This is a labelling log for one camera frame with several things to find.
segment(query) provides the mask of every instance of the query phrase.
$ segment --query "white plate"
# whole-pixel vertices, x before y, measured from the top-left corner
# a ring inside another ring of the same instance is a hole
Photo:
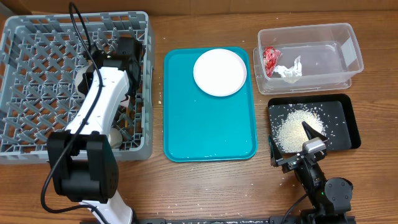
[[[202,54],[193,67],[193,78],[201,90],[212,96],[229,96],[246,81],[246,65],[236,53],[213,49]]]

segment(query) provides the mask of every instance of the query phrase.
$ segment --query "wooden table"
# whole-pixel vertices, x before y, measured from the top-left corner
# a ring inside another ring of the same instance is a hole
[[[322,93],[351,97],[362,146],[331,153],[320,165],[327,178],[345,177],[354,184],[349,214],[358,223],[398,223],[398,12],[164,16],[150,21],[156,33],[153,154],[146,161],[119,163],[119,192],[140,218],[263,218],[284,214],[304,193],[293,172],[283,174],[270,165],[266,109],[275,96],[258,92],[253,69],[256,155],[241,162],[179,164],[165,157],[163,110],[158,101],[163,100],[163,59],[168,51],[240,46],[249,54],[252,68],[252,51],[261,29],[348,22],[358,38],[365,69],[353,78],[351,88]],[[0,166],[0,223],[93,219],[85,209],[55,215],[41,207],[39,194],[49,170],[47,164]],[[46,199],[52,208],[73,205],[56,195],[52,184]],[[309,206],[306,199],[295,213]]]

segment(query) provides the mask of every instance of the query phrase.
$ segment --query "black tray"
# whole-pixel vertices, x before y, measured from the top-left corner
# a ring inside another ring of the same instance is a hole
[[[356,149],[361,145],[353,105],[346,94],[293,96],[269,100],[268,118],[271,136],[274,137],[275,127],[285,120],[291,111],[299,110],[303,105],[306,105],[308,109],[317,108],[317,114],[325,126],[327,125],[325,134],[330,138],[326,142],[328,151]]]

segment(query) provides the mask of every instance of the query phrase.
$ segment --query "wood surface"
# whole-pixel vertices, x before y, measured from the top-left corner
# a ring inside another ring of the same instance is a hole
[[[17,14],[68,13],[70,0],[0,0]],[[80,12],[146,11],[150,16],[268,12],[397,10],[396,0],[92,0],[74,1]]]
[[[362,146],[330,153],[320,165],[327,178],[344,177],[354,184],[349,214],[355,215],[358,223],[398,223],[398,12],[164,16],[150,17],[150,22],[156,33],[153,154],[146,161],[119,163],[119,192],[139,218],[282,215],[304,193],[293,172],[283,174],[280,168],[270,165],[267,102],[276,96],[258,92],[253,69],[259,143],[256,155],[248,161],[204,163],[174,163],[165,157],[163,104],[158,101],[163,102],[163,59],[167,52],[180,48],[240,46],[248,53],[252,68],[252,50],[261,29],[349,22],[358,38],[365,69],[353,78],[351,88],[319,93],[346,93],[351,97]],[[49,214],[41,207],[39,195],[49,168],[48,164],[0,166],[0,223],[93,220],[85,209]],[[52,184],[47,201],[52,208],[73,205],[56,195]],[[306,199],[294,213],[309,206]]]

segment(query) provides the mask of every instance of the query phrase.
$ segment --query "teal tray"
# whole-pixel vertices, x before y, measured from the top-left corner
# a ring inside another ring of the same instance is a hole
[[[243,87],[231,96],[203,92],[193,79],[193,66],[208,50],[178,49],[164,59],[164,152],[174,162],[250,159],[257,143],[248,54],[237,53],[248,71]]]

